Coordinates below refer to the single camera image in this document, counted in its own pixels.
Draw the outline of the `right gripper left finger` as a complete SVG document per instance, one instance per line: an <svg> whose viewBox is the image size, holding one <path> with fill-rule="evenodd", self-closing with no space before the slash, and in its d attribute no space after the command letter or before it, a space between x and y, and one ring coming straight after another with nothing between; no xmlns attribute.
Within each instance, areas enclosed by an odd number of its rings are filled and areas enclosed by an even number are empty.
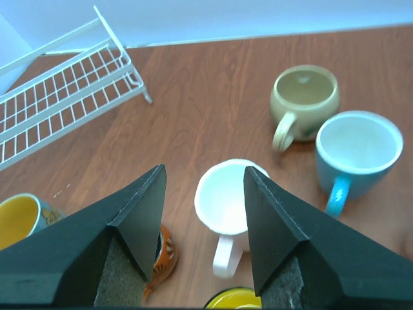
<svg viewBox="0 0 413 310"><path fill-rule="evenodd" d="M1 251L3 306L140 306L161 253L166 169Z"/></svg>

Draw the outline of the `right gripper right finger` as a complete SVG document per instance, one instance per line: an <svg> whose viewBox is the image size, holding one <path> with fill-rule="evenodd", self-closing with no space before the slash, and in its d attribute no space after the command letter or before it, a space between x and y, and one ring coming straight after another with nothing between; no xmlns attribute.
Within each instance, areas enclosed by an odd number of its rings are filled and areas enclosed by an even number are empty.
<svg viewBox="0 0 413 310"><path fill-rule="evenodd" d="M282 189L244 174L255 292L265 309L410 309L412 262Z"/></svg>

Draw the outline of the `small orange cup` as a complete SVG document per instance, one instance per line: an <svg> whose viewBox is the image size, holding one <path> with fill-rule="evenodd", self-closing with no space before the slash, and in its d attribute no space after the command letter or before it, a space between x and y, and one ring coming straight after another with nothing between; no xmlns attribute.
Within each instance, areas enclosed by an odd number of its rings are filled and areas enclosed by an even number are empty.
<svg viewBox="0 0 413 310"><path fill-rule="evenodd" d="M165 225L161 224L156 259L152 269L152 280L145 285L143 303L146 302L154 288L170 276L176 266L177 258L178 251L172 239L172 233Z"/></svg>

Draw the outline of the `blue mug with yellow inside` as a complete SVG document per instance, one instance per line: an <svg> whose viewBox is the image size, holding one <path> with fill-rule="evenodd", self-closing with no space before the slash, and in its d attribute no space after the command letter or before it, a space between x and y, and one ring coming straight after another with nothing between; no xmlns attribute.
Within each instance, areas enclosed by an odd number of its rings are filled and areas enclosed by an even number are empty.
<svg viewBox="0 0 413 310"><path fill-rule="evenodd" d="M62 220L66 214L30 193L1 202L1 250Z"/></svg>

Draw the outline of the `light pink faceted mug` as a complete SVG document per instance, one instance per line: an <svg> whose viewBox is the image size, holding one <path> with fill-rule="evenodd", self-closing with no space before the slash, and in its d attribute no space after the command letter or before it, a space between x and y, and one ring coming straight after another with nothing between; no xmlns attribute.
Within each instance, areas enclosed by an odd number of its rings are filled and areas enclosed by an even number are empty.
<svg viewBox="0 0 413 310"><path fill-rule="evenodd" d="M197 217L219 235L212 263L219 278L234 276L244 252L249 252L245 211L244 173L249 166L268 172L247 159L229 159L209 168L197 185L194 207Z"/></svg>

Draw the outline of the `teal dotted mug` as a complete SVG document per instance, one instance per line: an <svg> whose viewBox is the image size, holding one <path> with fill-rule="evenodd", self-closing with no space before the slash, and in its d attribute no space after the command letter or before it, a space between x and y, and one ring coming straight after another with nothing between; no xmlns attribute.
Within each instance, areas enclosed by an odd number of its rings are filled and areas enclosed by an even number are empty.
<svg viewBox="0 0 413 310"><path fill-rule="evenodd" d="M325 212L337 218L348 199L362 196L393 167L403 135L389 119L350 110L329 118L316 136L316 171L329 194Z"/></svg>

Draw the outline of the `beige round mug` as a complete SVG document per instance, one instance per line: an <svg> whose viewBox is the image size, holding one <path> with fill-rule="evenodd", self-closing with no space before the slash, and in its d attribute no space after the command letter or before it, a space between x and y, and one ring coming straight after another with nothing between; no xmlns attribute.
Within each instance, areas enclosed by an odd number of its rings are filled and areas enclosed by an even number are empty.
<svg viewBox="0 0 413 310"><path fill-rule="evenodd" d="M275 151L286 151L293 141L314 141L322 124L339 112L337 78L316 65L288 68L274 83L269 108L276 124Z"/></svg>

